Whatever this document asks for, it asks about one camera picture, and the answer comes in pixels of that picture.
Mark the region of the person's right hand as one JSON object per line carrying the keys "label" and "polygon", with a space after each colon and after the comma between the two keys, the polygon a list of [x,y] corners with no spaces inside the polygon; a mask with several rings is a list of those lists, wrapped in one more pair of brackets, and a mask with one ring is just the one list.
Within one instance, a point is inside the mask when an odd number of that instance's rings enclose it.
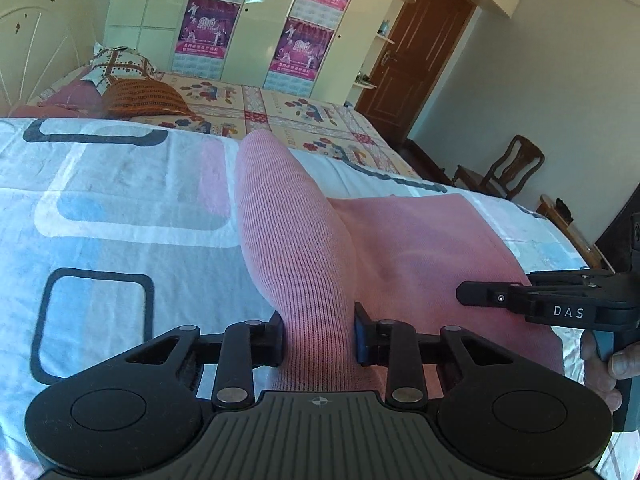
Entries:
{"label": "person's right hand", "polygon": [[580,356],[584,361],[584,384],[597,393],[608,408],[615,412],[623,403],[623,396],[616,382],[640,375],[640,346],[638,342],[612,354],[606,361],[598,356],[597,341],[590,330],[580,338]]}

